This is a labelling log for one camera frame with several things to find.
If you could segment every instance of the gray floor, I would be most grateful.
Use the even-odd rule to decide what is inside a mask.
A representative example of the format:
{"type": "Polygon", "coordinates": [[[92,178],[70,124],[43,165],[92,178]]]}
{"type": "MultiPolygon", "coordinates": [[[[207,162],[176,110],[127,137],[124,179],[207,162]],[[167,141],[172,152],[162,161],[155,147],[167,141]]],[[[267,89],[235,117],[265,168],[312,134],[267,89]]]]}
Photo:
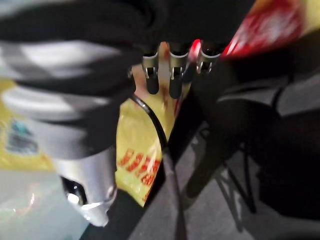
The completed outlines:
{"type": "MultiPolygon", "coordinates": [[[[185,187],[197,165],[197,160],[204,154],[205,147],[206,142],[197,134],[182,155],[176,166],[180,189],[185,187]]],[[[234,154],[228,163],[238,180],[244,185],[242,153],[234,154]]],[[[250,213],[227,171],[221,167],[200,195],[196,199],[189,199],[192,204],[184,212],[188,239],[320,239],[320,221],[281,216],[258,200],[257,171],[258,166],[251,160],[250,174],[257,206],[256,214],[250,213]]],[[[168,207],[168,192],[164,186],[129,239],[174,239],[174,224],[168,207]]]]}

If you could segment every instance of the silver metal cylinder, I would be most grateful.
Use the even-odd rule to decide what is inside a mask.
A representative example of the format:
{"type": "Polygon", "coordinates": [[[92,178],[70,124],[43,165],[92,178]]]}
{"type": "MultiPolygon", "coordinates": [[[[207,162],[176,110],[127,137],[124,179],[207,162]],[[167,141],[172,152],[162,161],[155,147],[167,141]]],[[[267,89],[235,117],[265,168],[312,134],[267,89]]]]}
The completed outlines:
{"type": "Polygon", "coordinates": [[[105,226],[117,194],[114,148],[82,159],[55,158],[52,162],[62,182],[74,183],[68,187],[63,184],[68,201],[91,224],[105,226]]]}

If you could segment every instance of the plastic bag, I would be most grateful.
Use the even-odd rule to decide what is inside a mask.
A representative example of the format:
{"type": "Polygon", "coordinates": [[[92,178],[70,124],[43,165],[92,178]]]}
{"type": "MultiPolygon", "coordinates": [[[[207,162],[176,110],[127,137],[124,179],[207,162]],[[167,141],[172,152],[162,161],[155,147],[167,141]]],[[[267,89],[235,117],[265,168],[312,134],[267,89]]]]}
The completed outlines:
{"type": "MultiPolygon", "coordinates": [[[[0,79],[0,96],[15,84],[0,79]]],[[[0,100],[0,169],[53,171],[50,159],[40,150],[23,117],[13,114],[0,100]]]]}
{"type": "Polygon", "coordinates": [[[319,28],[319,0],[257,0],[222,57],[267,52],[319,28]]]}
{"type": "MultiPolygon", "coordinates": [[[[135,94],[148,104],[158,117],[169,139],[181,103],[190,88],[185,84],[179,99],[169,95],[169,65],[166,44],[160,46],[159,92],[151,95],[141,65],[132,69],[136,83],[135,94]]],[[[132,100],[121,105],[116,136],[117,186],[128,192],[141,206],[145,205],[159,169],[162,152],[156,129],[149,116],[132,100]]]]}
{"type": "Polygon", "coordinates": [[[78,240],[88,222],[54,173],[0,170],[1,240],[78,240]]]}

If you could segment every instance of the black cable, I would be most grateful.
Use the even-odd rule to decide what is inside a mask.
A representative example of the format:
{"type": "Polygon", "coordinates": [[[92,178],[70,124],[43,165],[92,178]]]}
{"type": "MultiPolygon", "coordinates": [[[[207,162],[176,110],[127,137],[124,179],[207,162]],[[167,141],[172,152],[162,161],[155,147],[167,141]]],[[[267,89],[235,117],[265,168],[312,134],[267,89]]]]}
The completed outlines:
{"type": "Polygon", "coordinates": [[[183,213],[183,208],[180,199],[180,191],[178,186],[178,180],[176,175],[176,170],[174,163],[172,161],[168,141],[164,129],[161,126],[159,119],[157,118],[154,111],[138,96],[135,94],[131,96],[131,99],[138,104],[150,117],[155,127],[156,133],[158,135],[161,151],[162,151],[162,164],[165,173],[165,179],[168,183],[169,196],[171,196],[171,213],[177,213],[177,224],[176,224],[176,234],[177,240],[187,239],[186,224],[183,213]]]}

